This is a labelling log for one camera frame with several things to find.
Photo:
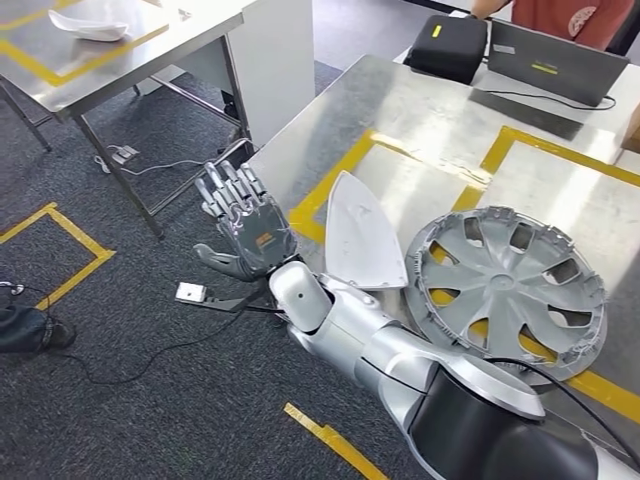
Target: cardboard box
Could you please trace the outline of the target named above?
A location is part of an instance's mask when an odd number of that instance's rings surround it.
[[[640,104],[631,115],[629,127],[622,142],[622,148],[640,153]]]

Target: triangular white panel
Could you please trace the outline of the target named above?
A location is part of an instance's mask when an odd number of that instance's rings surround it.
[[[362,290],[408,283],[395,230],[371,190],[348,172],[329,195],[325,258],[327,273]]]

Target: black cable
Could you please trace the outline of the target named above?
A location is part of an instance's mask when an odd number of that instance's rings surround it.
[[[122,380],[96,380],[96,379],[93,378],[91,373],[87,367],[87,363],[85,360],[83,360],[80,357],[76,357],[75,355],[70,355],[70,354],[68,354],[68,353],[57,353],[57,352],[48,352],[48,351],[47,353],[48,353],[49,355],[54,356],[54,357],[69,358],[71,360],[74,360],[75,362],[79,363],[80,366],[82,366],[82,369],[85,370],[85,374],[87,376],[87,380],[88,380],[89,383],[93,383],[94,385],[123,385],[123,384],[125,384],[125,383],[134,382],[136,380],[141,378],[143,375],[146,373],[146,371],[149,370],[149,367],[150,367],[156,358],[162,355],[162,353],[168,352],[169,350],[174,350],[176,348],[190,347],[192,345],[195,345],[195,344],[198,344],[198,343],[206,342],[207,340],[211,339],[213,337],[215,337],[217,335],[219,335],[219,334],[223,332],[224,330],[226,330],[227,328],[230,327],[231,325],[235,323],[236,320],[238,320],[241,316],[242,316],[243,313],[245,313],[245,310],[241,310],[240,312],[238,312],[235,315],[234,315],[233,318],[232,318],[231,320],[223,324],[221,327],[218,328],[217,330],[215,330],[215,331],[210,333],[208,335],[205,335],[204,337],[201,337],[201,338],[193,340],[193,341],[191,341],[191,342],[177,343],[177,344],[175,344],[175,345],[170,345],[168,347],[165,347],[165,348],[160,349],[160,350],[154,353],[153,355],[152,355],[151,358],[149,358],[146,362],[146,364],[145,364],[145,366],[142,368],[142,370],[139,371],[138,373],[137,373],[134,376],[131,376],[131,377],[129,377],[129,378],[125,378],[125,379],[122,379]]]
[[[29,286],[27,286],[27,285],[17,285],[17,284],[0,285],[0,287],[5,287],[5,288],[14,288],[14,287],[18,287],[18,286],[22,286],[25,290],[32,290],[32,291],[38,292],[42,295],[44,295],[47,299],[47,308],[45,310],[45,314],[47,315],[48,321],[52,319],[51,314],[50,314],[50,309],[51,307],[51,301],[49,298],[49,295],[48,293],[43,291],[43,290],[40,290],[39,288],[29,287]],[[252,310],[252,311],[257,311],[257,312],[262,311],[262,312],[268,312],[268,313],[279,313],[280,312],[279,310],[269,308],[269,307],[260,307],[260,306],[254,306],[254,305],[250,305],[249,307],[250,308],[247,308],[245,310],[241,310],[241,311],[236,313],[231,320],[229,320],[229,321],[228,321],[225,324],[223,324],[221,327],[218,328],[217,330],[215,330],[215,331],[210,333],[208,335],[205,335],[204,337],[201,337],[201,338],[193,340],[193,341],[191,341],[191,342],[177,343],[177,344],[170,345],[168,347],[165,347],[165,348],[160,349],[160,350],[154,353],[153,355],[152,355],[151,358],[149,358],[144,365],[144,367],[142,368],[142,370],[140,370],[138,373],[133,375],[131,377],[125,378],[125,379],[122,379],[122,380],[96,380],[89,371],[89,368],[87,366],[87,362],[85,362],[82,358],[76,357],[75,355],[71,355],[71,354],[69,354],[69,353],[58,353],[58,352],[51,352],[51,351],[48,351],[48,350],[45,351],[45,353],[48,353],[49,355],[52,356],[52,357],[69,358],[69,359],[78,362],[78,363],[80,364],[80,366],[82,367],[83,370],[85,370],[85,375],[86,375],[87,380],[88,380],[89,383],[93,383],[94,385],[123,385],[123,384],[125,384],[125,383],[134,382],[136,380],[141,378],[143,375],[146,373],[146,371],[149,370],[149,367],[150,367],[156,358],[162,355],[162,353],[168,352],[169,350],[174,350],[174,349],[177,349],[177,348],[189,347],[189,346],[195,345],[195,344],[198,344],[198,343],[206,342],[207,340],[209,340],[209,339],[211,339],[211,338],[215,337],[217,335],[219,335],[219,334],[223,332],[224,330],[226,330],[227,328],[230,327],[231,325],[232,325],[233,323],[235,323],[238,319],[239,319],[246,310]]]
[[[247,305],[245,310],[249,312],[260,312],[260,313],[285,313],[285,310],[280,310],[272,307],[263,307],[261,305]]]
[[[513,364],[513,365],[520,365],[522,367],[527,368],[528,370],[531,370],[532,372],[535,372],[535,373],[537,373],[537,374],[538,374],[541,377],[543,377],[543,378],[549,380],[549,382],[551,382],[551,383],[554,384],[555,386],[559,388],[562,392],[567,394],[569,398],[577,403],[578,405],[580,405],[580,407],[584,409],[586,413],[593,417],[593,419],[595,420],[596,422],[602,425],[602,428],[606,430],[609,435],[611,435],[616,442],[617,442],[618,445],[620,445],[625,452],[626,452],[626,454],[629,455],[629,458],[632,459],[635,464],[636,467],[640,469],[640,457],[638,457],[638,454],[635,453],[635,451],[634,451],[632,448],[631,448],[631,446],[629,445],[626,440],[624,440],[621,436],[618,435],[615,430],[614,430],[612,427],[609,426],[607,422],[605,422],[604,419],[602,419],[602,417],[598,415],[597,413],[594,412],[589,405],[580,400],[577,395],[572,392],[569,387],[565,385],[564,383],[561,382],[560,380],[558,380],[557,378],[554,377],[553,375],[545,372],[544,370],[541,370],[538,367],[535,367],[535,366],[531,365],[530,363],[524,362],[522,360],[517,360],[517,359],[515,359],[515,358],[494,357],[494,358],[485,358],[485,360],[486,360],[489,363],[511,363],[511,364]]]
[[[607,100],[610,100],[611,102],[611,105],[608,105],[606,107],[580,107],[579,105],[571,105],[571,103],[565,102],[564,100],[560,100],[558,98],[549,97],[547,95],[535,95],[533,93],[520,93],[520,92],[512,92],[509,90],[481,90],[485,93],[494,93],[499,95],[518,95],[520,97],[528,97],[528,98],[542,98],[544,100],[551,100],[553,102],[559,103],[561,105],[565,105],[565,107],[573,108],[574,110],[586,110],[589,112],[604,112],[605,110],[611,110],[616,106],[617,103],[615,98],[611,97],[609,95],[605,95],[604,98]]]

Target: laptop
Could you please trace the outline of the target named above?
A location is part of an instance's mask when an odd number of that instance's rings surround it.
[[[595,107],[628,63],[625,57],[494,19],[488,67]]]

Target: white plastic object on table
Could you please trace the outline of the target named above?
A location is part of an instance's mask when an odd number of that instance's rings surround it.
[[[362,290],[408,284],[395,230],[371,190],[343,171],[328,202],[325,245],[327,273]]]
[[[122,22],[95,22],[69,18],[49,10],[49,18],[55,27],[78,38],[97,42],[117,42],[127,34],[129,26]]]

